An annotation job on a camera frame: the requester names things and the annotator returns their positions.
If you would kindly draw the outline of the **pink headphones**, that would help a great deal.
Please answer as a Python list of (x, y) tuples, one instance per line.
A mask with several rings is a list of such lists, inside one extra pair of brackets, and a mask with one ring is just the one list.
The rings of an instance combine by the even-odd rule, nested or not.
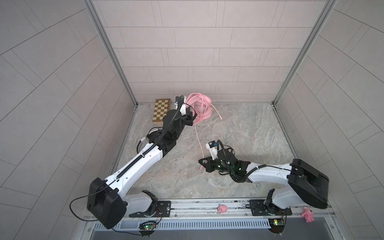
[(210, 118), (212, 115), (212, 100), (206, 95), (200, 93), (192, 93), (187, 97), (187, 104), (191, 105), (197, 114), (194, 120), (194, 125)]

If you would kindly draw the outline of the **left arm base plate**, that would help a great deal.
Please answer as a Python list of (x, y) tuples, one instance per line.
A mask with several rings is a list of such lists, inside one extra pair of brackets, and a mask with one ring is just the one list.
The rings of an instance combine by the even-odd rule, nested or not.
[(147, 210), (146, 212), (137, 212), (133, 214), (129, 214), (130, 218), (154, 218), (157, 216), (160, 216), (162, 214), (162, 217), (169, 217), (170, 216), (170, 210), (171, 210), (171, 201), (157, 201), (157, 205), (154, 208), (154, 212), (150, 213), (150, 210)]

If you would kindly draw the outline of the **white black headphones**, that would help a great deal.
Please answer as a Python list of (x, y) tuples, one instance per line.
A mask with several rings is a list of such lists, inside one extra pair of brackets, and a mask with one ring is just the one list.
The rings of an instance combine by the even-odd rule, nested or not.
[(148, 134), (143, 137), (142, 139), (139, 140), (137, 147), (136, 147), (136, 152), (137, 154), (144, 148), (144, 146), (149, 142), (150, 137), (153, 133), (156, 133), (157, 131), (161, 131), (163, 128), (161, 127), (154, 127), (151, 128), (148, 132)]

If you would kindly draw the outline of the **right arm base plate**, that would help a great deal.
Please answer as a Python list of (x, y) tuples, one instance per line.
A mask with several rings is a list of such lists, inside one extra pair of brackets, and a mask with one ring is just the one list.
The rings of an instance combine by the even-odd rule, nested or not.
[(281, 209), (267, 200), (249, 200), (246, 208), (251, 210), (252, 216), (291, 216), (290, 208)]

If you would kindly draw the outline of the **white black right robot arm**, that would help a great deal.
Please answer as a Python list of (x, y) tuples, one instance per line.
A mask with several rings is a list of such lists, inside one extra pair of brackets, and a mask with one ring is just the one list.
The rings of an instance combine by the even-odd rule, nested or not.
[(228, 149), (212, 148), (211, 156), (199, 160), (206, 172), (227, 174), (238, 183), (269, 182), (282, 189), (271, 189), (264, 201), (266, 210), (277, 214), (293, 205), (328, 207), (329, 178), (300, 159), (284, 165), (256, 164), (238, 160)]

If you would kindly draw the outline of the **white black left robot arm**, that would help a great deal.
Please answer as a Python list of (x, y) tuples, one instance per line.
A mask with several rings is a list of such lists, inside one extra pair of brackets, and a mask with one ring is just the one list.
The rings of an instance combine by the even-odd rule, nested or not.
[(128, 164), (102, 180), (92, 181), (87, 210), (106, 229), (115, 227), (128, 214), (141, 213), (151, 217), (158, 208), (157, 197), (149, 191), (128, 195), (134, 183), (176, 145), (185, 126), (192, 126), (197, 113), (190, 106), (170, 110), (163, 118), (163, 127), (148, 134), (149, 142)]

